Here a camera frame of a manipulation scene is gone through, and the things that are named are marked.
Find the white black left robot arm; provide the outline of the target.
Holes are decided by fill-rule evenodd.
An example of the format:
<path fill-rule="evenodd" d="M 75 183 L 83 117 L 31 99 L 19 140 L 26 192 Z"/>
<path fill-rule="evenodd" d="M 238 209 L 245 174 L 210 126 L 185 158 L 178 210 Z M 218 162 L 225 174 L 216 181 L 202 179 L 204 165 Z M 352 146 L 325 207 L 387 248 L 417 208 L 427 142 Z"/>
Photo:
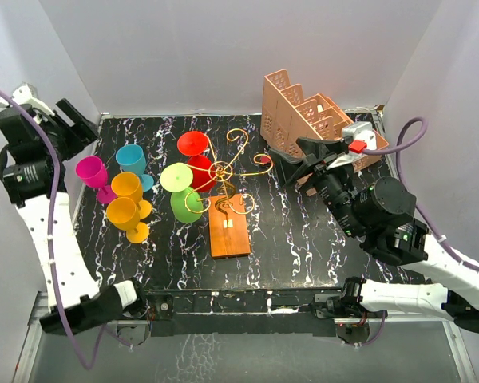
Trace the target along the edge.
<path fill-rule="evenodd" d="M 81 254 L 65 187 L 65 166 L 97 140 L 97 126 L 67 99 L 53 111 L 31 97 L 0 101 L 0 180 L 29 230 L 46 281 L 48 334 L 79 334 L 121 315 L 141 318 L 148 298 L 133 279 L 100 289 Z"/>

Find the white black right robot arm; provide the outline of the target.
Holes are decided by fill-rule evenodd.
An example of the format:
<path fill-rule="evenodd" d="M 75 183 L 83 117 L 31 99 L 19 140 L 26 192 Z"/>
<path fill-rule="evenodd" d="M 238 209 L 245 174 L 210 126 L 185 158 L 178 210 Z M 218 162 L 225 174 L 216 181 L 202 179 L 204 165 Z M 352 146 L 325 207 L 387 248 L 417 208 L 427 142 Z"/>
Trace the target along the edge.
<path fill-rule="evenodd" d="M 385 176 L 358 191 L 352 164 L 331 165 L 345 148 L 343 142 L 299 138 L 297 143 L 305 154 L 301 158 L 269 151 L 280 185 L 306 177 L 301 189 L 315 189 L 345 236 L 360 239 L 364 252 L 431 281 L 412 285 L 347 278 L 340 294 L 314 300 L 316 316 L 380 318 L 394 310 L 443 318 L 479 334 L 479 265 L 445 251 L 415 217 L 417 199 L 402 182 Z"/>

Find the red wine glass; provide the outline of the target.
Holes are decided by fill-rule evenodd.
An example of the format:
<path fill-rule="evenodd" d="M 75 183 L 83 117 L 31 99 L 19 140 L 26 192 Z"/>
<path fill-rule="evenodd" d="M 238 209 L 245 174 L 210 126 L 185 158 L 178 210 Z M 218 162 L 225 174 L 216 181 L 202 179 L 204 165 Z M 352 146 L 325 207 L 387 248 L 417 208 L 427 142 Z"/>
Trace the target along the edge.
<path fill-rule="evenodd" d="M 177 148 L 181 154 L 188 157 L 187 165 L 193 174 L 191 187 L 198 192 L 211 190 L 216 183 L 208 174 L 212 162 L 203 155 L 208 148 L 208 137 L 198 131 L 186 132 L 177 141 Z"/>

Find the green wine glass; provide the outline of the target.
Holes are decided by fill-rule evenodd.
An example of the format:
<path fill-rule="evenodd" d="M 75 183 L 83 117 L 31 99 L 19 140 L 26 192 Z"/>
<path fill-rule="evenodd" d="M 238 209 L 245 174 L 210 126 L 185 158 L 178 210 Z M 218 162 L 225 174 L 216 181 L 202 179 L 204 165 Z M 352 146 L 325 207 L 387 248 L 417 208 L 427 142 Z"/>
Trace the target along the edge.
<path fill-rule="evenodd" d="M 178 162 L 167 166 L 160 174 L 162 188 L 171 193 L 170 204 L 175 219 L 184 224 L 194 223 L 202 216 L 200 196 L 191 187 L 192 169 Z"/>

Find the blue wine glass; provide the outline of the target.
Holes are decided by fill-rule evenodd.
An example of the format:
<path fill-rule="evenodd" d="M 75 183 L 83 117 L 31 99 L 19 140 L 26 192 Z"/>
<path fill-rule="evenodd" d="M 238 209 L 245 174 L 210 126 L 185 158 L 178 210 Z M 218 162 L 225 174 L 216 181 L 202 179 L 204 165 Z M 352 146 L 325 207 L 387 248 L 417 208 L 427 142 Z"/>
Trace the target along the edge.
<path fill-rule="evenodd" d="M 127 144 L 117 151 L 115 159 L 123 172 L 131 172 L 139 177 L 144 192 L 154 186 L 153 177 L 146 173 L 147 160 L 141 146 Z"/>

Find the yellow-base orange wine glass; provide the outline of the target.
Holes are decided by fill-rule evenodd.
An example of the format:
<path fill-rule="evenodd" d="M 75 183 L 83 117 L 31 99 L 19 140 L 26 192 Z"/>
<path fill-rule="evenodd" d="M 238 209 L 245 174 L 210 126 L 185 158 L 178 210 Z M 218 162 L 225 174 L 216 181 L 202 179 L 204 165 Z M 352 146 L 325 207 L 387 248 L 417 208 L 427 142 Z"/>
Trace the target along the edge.
<path fill-rule="evenodd" d="M 146 223 L 141 222 L 136 204 L 129 198 L 118 197 L 106 208 L 106 217 L 117 229 L 125 233 L 131 243 L 142 243 L 149 235 Z"/>

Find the magenta wine glass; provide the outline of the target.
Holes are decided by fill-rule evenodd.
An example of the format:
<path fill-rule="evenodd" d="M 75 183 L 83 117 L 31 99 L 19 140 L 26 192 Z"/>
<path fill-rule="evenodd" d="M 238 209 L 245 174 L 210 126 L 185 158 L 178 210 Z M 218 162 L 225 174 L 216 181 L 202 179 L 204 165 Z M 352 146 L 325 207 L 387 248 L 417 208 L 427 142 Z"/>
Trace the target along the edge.
<path fill-rule="evenodd" d="M 104 162 L 97 156 L 87 156 L 81 159 L 75 168 L 77 176 L 89 188 L 97 191 L 99 203 L 108 204 L 116 199 L 109 184 L 109 175 Z"/>

